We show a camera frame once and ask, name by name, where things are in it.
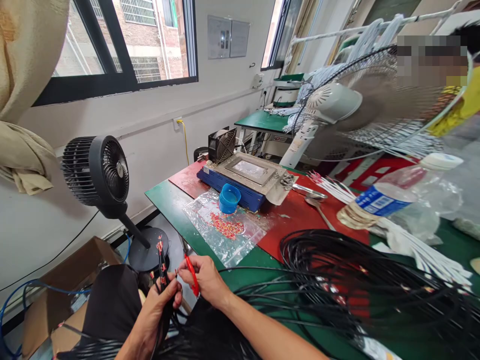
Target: power outlet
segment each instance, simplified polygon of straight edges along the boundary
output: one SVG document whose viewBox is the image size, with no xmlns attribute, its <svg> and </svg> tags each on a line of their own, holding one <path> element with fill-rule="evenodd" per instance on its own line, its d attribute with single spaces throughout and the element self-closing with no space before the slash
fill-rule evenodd
<svg viewBox="0 0 480 360">
<path fill-rule="evenodd" d="M 179 116 L 179 117 L 174 117 L 174 118 L 172 119 L 172 121 L 173 121 L 173 130 L 175 130 L 175 131 L 180 130 L 180 123 L 177 122 L 177 120 L 182 120 L 182 117 Z"/>
</svg>

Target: yellow cable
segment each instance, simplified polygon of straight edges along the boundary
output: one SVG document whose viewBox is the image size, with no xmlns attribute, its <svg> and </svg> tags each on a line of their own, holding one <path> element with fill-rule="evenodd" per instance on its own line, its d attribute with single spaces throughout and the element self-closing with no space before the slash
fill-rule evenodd
<svg viewBox="0 0 480 360">
<path fill-rule="evenodd" d="M 185 154 L 186 154 L 186 163 L 188 165 L 190 165 L 190 162 L 189 162 L 189 147 L 187 145 L 187 130 L 185 129 L 185 124 L 184 124 L 184 121 L 179 119 L 176 121 L 177 124 L 182 124 L 183 125 L 183 134 L 185 135 Z"/>
</svg>

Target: bottle cap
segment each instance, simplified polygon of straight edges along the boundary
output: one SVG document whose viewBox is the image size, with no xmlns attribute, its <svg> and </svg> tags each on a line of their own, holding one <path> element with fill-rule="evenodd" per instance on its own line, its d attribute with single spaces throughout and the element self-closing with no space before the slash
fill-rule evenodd
<svg viewBox="0 0 480 360">
<path fill-rule="evenodd" d="M 430 170 L 446 171 L 455 169 L 458 165 L 464 161 L 453 155 L 445 154 L 442 152 L 433 152 L 425 156 L 420 165 Z"/>
</svg>

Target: clear plastic bag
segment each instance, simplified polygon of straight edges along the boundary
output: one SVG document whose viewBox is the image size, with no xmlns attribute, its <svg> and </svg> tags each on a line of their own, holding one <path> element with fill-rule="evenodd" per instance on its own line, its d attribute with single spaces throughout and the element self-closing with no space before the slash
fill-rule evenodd
<svg viewBox="0 0 480 360">
<path fill-rule="evenodd" d="M 233 214 L 222 213 L 214 189 L 197 197 L 183 212 L 226 268 L 235 267 L 266 234 L 239 206 Z"/>
<path fill-rule="evenodd" d="M 394 213 L 390 220 L 427 245 L 441 245 L 442 240 L 435 235 L 440 226 L 440 215 L 454 213 L 462 204 L 462 190 L 442 179 L 437 187 L 424 194 L 418 202 Z"/>
</svg>

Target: yellow shirt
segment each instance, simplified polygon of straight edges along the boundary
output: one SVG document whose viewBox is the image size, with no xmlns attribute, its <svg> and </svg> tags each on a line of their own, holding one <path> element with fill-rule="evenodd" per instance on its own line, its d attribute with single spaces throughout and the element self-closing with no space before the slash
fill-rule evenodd
<svg viewBox="0 0 480 360">
<path fill-rule="evenodd" d="M 451 108 L 447 115 L 430 126 L 428 131 L 433 136 L 442 137 L 479 111 L 480 66 L 473 69 L 470 84 L 468 84 L 461 99 Z"/>
</svg>

